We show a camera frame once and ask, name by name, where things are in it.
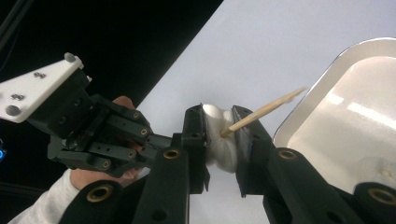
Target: sleeve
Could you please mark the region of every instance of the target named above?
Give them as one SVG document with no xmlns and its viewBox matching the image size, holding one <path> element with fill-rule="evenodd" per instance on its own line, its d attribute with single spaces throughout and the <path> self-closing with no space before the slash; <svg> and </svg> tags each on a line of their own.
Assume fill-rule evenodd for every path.
<svg viewBox="0 0 396 224">
<path fill-rule="evenodd" d="M 72 185 L 70 169 L 68 169 L 32 206 L 14 217 L 8 224 L 59 223 L 65 209 L 77 194 L 78 189 Z"/>
</svg>

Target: white plate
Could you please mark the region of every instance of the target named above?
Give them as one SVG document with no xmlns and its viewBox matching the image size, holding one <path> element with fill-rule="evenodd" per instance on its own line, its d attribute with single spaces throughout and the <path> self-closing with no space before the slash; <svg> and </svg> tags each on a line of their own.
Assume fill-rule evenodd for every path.
<svg viewBox="0 0 396 224">
<path fill-rule="evenodd" d="M 274 143 L 300 151 L 349 193 L 368 181 L 396 188 L 396 39 L 364 41 L 341 53 Z"/>
</svg>

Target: table surface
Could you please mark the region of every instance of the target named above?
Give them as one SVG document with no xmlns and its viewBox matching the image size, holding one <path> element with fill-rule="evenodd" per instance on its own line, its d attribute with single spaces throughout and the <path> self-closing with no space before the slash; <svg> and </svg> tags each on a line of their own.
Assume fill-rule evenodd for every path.
<svg viewBox="0 0 396 224">
<path fill-rule="evenodd" d="M 258 109 L 312 87 L 344 49 L 396 36 L 395 9 L 394 1 L 225 0 L 138 109 L 167 136 L 200 103 Z M 269 134 L 302 97 L 261 119 Z M 234 175 L 209 172 L 209 192 L 191 195 L 191 224 L 268 223 L 262 196 L 242 199 Z"/>
</svg>

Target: human hand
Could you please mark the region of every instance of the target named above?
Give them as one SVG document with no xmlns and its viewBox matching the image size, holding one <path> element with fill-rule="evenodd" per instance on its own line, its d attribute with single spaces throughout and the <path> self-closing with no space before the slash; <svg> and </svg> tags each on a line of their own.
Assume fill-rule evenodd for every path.
<svg viewBox="0 0 396 224">
<path fill-rule="evenodd" d="M 134 104 L 131 99 L 126 96 L 120 96 L 113 102 L 117 105 L 123 105 L 129 109 L 134 109 Z M 134 142 L 129 142 L 128 145 L 137 150 L 141 149 L 141 146 Z M 70 172 L 70 181 L 76 189 L 83 189 L 85 186 L 98 180 L 113 180 L 125 186 L 132 183 L 139 172 L 140 170 L 131 169 L 126 171 L 122 177 L 116 178 L 103 172 L 76 169 Z"/>
</svg>

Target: wooden stick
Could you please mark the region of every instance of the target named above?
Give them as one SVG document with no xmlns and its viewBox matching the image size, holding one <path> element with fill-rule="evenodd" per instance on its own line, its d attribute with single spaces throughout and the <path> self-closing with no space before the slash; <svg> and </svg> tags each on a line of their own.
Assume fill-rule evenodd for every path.
<svg viewBox="0 0 396 224">
<path fill-rule="evenodd" d="M 300 94 L 302 91 L 305 91 L 305 88 L 300 88 L 299 90 L 292 91 L 289 94 L 286 94 L 273 102 L 269 103 L 261 107 L 260 109 L 254 111 L 253 113 L 249 114 L 244 119 L 239 120 L 235 124 L 231 125 L 229 128 L 223 129 L 220 131 L 220 136 L 222 138 L 226 137 L 228 134 L 235 132 L 238 129 L 241 129 L 247 126 L 249 123 L 253 122 L 256 119 L 261 118 L 264 115 L 267 115 L 280 107 L 281 105 L 290 102 L 296 95 Z"/>
</svg>

